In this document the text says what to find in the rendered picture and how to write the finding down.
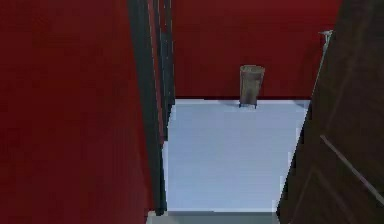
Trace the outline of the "dark brown room door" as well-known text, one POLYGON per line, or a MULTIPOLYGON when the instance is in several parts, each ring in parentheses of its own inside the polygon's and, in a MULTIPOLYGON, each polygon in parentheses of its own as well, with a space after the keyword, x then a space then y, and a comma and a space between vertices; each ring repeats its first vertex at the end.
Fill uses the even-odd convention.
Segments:
POLYGON ((384 224, 384 0, 343 0, 277 207, 280 224, 384 224))

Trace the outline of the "black door frame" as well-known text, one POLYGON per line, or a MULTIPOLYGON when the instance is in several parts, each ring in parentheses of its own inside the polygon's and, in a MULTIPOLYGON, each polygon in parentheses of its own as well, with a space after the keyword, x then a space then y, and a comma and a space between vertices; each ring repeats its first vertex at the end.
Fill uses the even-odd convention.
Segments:
POLYGON ((151 211, 156 216, 162 216, 167 211, 167 202, 154 6, 153 0, 127 0, 127 4, 151 178, 151 196, 153 198, 151 211))

